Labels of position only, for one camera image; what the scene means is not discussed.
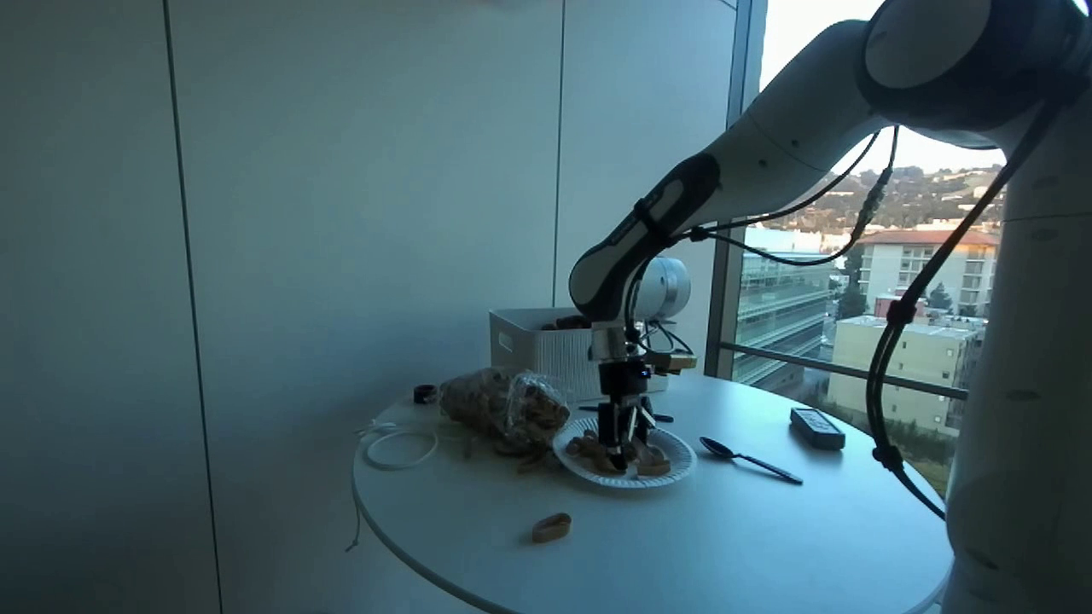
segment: metal utensil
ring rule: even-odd
[[[782,467],[773,467],[773,465],[768,465],[768,459],[758,459],[758,458],[749,458],[749,454],[737,454],[737,450],[731,450],[727,444],[720,444],[720,440],[712,440],[712,435],[700,435],[704,440],[704,448],[717,458],[717,459],[727,459],[727,465],[732,465],[732,459],[747,459],[747,465],[753,465],[753,467],[764,467],[770,476],[779,476],[779,480],[789,480],[789,485],[805,485],[803,476],[796,476],[796,475],[789,475],[789,472],[782,472]]]

